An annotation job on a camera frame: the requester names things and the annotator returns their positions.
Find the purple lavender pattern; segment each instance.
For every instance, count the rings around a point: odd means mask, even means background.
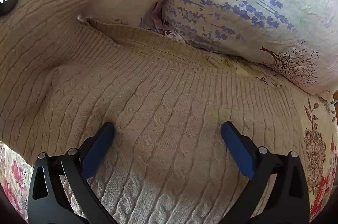
[[[283,8],[281,0],[167,0],[163,22],[173,38],[180,36],[195,47],[229,53],[224,41],[247,42],[227,22],[232,15],[257,29],[296,32]]]

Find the beige cable-knit sweater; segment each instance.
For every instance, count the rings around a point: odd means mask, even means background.
[[[218,223],[247,182],[219,133],[227,120],[306,164],[287,88],[213,68],[212,53],[146,30],[81,23],[87,3],[19,0],[0,19],[0,140],[28,163],[113,122],[114,145],[89,183],[119,223],[138,224]]]

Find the red flower print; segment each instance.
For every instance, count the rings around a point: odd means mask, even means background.
[[[314,218],[322,209],[322,203],[324,200],[324,194],[329,191],[329,187],[327,186],[328,175],[322,176],[322,179],[319,183],[318,193],[316,195],[315,201],[310,208],[310,218]]]
[[[10,201],[10,203],[13,205],[13,207],[16,209],[16,211],[22,216],[22,208],[19,205],[18,200],[17,200],[15,194],[13,193],[11,186],[7,183],[6,179],[4,179],[2,188],[5,192],[5,195],[7,196],[8,200]]]
[[[18,184],[18,187],[22,190],[27,191],[26,186],[23,183],[23,179],[24,179],[24,174],[22,169],[17,165],[16,160],[13,160],[13,164],[12,164],[12,174],[13,177],[16,181],[16,183]]]

